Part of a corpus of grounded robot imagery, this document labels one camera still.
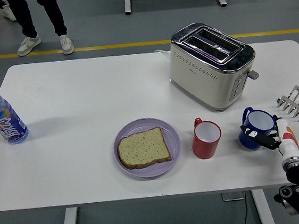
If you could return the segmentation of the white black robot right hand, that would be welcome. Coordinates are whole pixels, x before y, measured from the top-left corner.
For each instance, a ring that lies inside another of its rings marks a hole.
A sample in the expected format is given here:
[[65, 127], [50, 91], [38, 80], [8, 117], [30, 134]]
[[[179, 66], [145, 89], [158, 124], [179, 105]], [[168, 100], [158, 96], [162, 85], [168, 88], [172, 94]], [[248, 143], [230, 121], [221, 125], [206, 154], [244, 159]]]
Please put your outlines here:
[[283, 168], [299, 165], [299, 146], [292, 129], [283, 117], [281, 118], [274, 115], [273, 118], [277, 127], [278, 140], [275, 140], [270, 135], [257, 132], [244, 125], [241, 125], [240, 129], [252, 142], [270, 150], [278, 148], [283, 156]]

